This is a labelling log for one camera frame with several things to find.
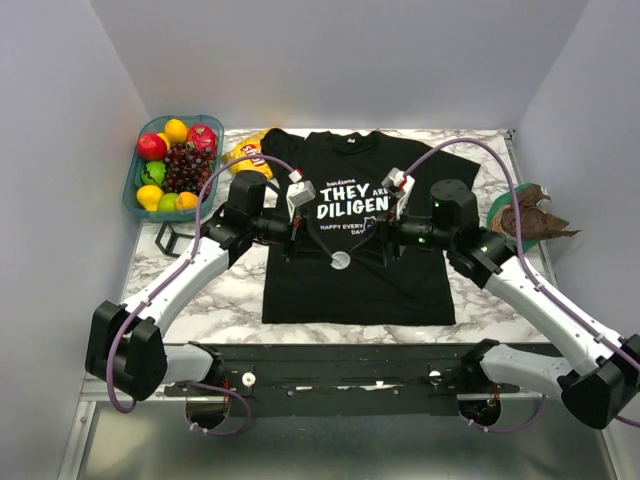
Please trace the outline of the black printed t-shirt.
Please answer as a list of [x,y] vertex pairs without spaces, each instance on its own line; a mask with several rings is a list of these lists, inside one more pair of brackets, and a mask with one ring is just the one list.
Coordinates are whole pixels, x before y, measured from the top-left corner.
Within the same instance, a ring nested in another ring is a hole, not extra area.
[[[349,251],[389,210],[382,186],[392,168],[406,170],[429,151],[423,142],[373,131],[306,137],[270,129],[261,151],[300,169],[316,189],[311,224],[329,252]],[[352,259],[346,269],[326,258],[291,262],[269,249],[262,321],[265,324],[449,326],[455,308],[442,254],[408,248],[385,267]]]

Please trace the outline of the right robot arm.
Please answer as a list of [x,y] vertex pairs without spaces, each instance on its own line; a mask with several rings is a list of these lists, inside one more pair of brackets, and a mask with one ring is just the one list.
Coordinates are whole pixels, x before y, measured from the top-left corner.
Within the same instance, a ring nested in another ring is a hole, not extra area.
[[581,423],[602,430],[639,393],[639,338],[623,337],[588,315],[533,270],[520,247],[479,225],[475,195],[458,180],[431,189],[429,216],[406,214],[411,176],[392,171],[382,182],[390,210],[366,226],[362,244],[386,263],[407,247],[445,252],[450,265],[478,288],[501,299],[557,349],[534,354],[483,340],[461,360],[456,376],[480,392],[507,384],[560,401]]

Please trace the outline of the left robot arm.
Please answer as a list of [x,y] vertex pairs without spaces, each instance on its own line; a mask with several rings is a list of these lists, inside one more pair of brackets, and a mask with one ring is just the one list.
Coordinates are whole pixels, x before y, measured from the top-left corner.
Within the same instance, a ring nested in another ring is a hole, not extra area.
[[172,322],[212,280],[224,274],[255,242],[276,244],[292,254],[303,242],[307,207],[316,196],[312,183],[293,171],[283,211],[264,205],[266,178],[242,172],[228,198],[199,225],[187,249],[147,287],[121,304],[103,302],[94,311],[86,371],[107,385],[110,400],[124,393],[134,402],[163,384],[188,384],[201,395],[222,380],[221,357],[196,343],[168,346]]

